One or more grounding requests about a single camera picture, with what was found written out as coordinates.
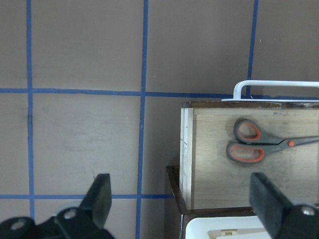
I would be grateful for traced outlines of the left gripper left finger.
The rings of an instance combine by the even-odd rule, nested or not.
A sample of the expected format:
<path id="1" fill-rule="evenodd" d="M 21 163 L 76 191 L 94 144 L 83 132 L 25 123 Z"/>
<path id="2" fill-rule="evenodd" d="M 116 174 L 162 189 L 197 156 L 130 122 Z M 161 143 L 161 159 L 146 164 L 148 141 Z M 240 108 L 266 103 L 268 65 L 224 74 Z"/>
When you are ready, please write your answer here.
<path id="1" fill-rule="evenodd" d="M 98 174 L 78 207 L 61 210 L 36 224 L 30 217 L 15 217 L 0 224 L 2 239 L 113 239 L 104 229 L 112 204 L 110 175 Z"/>

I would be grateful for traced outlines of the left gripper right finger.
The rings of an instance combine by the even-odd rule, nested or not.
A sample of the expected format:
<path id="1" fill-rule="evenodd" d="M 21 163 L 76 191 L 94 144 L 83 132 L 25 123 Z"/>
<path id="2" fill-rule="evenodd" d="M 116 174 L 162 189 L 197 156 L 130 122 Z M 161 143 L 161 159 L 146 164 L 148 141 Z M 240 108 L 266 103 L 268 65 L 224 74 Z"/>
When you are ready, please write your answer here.
<path id="1" fill-rule="evenodd" d="M 249 203 L 273 239 L 317 239 L 319 209 L 293 203 L 262 172 L 250 177 Z"/>

